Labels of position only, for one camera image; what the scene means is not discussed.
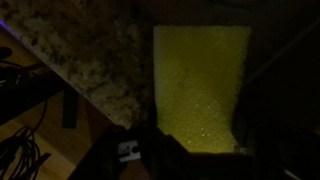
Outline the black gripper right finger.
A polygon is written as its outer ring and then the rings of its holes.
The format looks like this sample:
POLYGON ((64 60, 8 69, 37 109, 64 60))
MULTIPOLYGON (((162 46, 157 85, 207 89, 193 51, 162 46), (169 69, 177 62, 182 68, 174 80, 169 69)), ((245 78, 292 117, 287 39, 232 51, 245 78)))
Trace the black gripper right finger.
POLYGON ((242 97, 233 135, 251 157, 254 180, 320 180, 320 138, 311 129, 319 106, 242 97))

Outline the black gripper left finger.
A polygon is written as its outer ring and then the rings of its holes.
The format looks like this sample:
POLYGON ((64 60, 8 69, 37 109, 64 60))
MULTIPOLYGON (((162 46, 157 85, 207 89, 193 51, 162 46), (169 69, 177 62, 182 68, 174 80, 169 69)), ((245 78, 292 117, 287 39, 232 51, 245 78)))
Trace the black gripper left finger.
POLYGON ((187 151, 156 127, 107 128, 68 180, 120 180, 138 162, 150 180, 187 180, 187 151))

